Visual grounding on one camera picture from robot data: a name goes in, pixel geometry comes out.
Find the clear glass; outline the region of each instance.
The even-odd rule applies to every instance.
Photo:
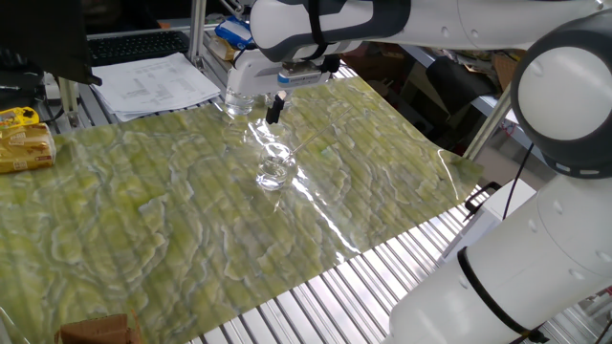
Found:
[[[287,181],[292,164],[291,149],[284,144],[271,142],[264,144],[257,172],[257,184],[265,190],[278,190]]]
[[[231,116],[244,116],[250,114],[254,103],[254,97],[240,96],[231,88],[228,88],[226,91],[226,111]]]

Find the green mat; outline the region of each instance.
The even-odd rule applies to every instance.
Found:
[[[55,167],[0,176],[0,319],[13,343],[134,310],[146,343],[184,344],[460,204],[480,175],[359,78],[292,104],[290,147],[328,129],[275,192],[254,181],[270,140],[255,134],[262,106],[61,135]]]

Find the brown box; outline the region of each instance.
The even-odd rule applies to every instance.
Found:
[[[127,315],[117,314],[100,319],[62,325],[55,334],[55,344],[142,344],[137,329],[127,327]]]

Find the black strap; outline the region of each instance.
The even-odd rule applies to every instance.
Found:
[[[489,295],[485,287],[480,283],[478,277],[476,277],[476,273],[471,269],[470,261],[468,260],[468,248],[463,247],[459,252],[457,252],[457,259],[459,260],[459,266],[461,270],[468,278],[471,286],[474,288],[474,291],[480,296],[482,301],[489,307],[491,312],[501,320],[506,326],[508,326],[514,332],[520,334],[523,338],[528,338],[534,343],[546,343],[548,342],[548,338],[544,336],[544,333],[540,332],[538,329],[535,330],[527,330],[524,327],[520,326],[516,321],[514,321],[504,310],[497,305],[495,300]]]
[[[318,7],[318,0],[308,0],[308,18],[310,19],[310,29],[313,32],[313,38],[315,43],[318,44],[318,48],[314,54],[304,58],[305,60],[317,59],[325,53],[329,44],[325,42],[323,37],[323,31],[321,30],[320,22],[320,8]]]

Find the transparent plastic film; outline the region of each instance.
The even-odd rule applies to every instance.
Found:
[[[292,104],[280,126],[255,102],[247,117],[212,104],[76,131],[55,137],[53,168],[0,176],[12,342],[134,310],[143,342],[184,344],[459,204],[479,178],[358,78]],[[257,183],[266,144],[317,133],[281,187]]]

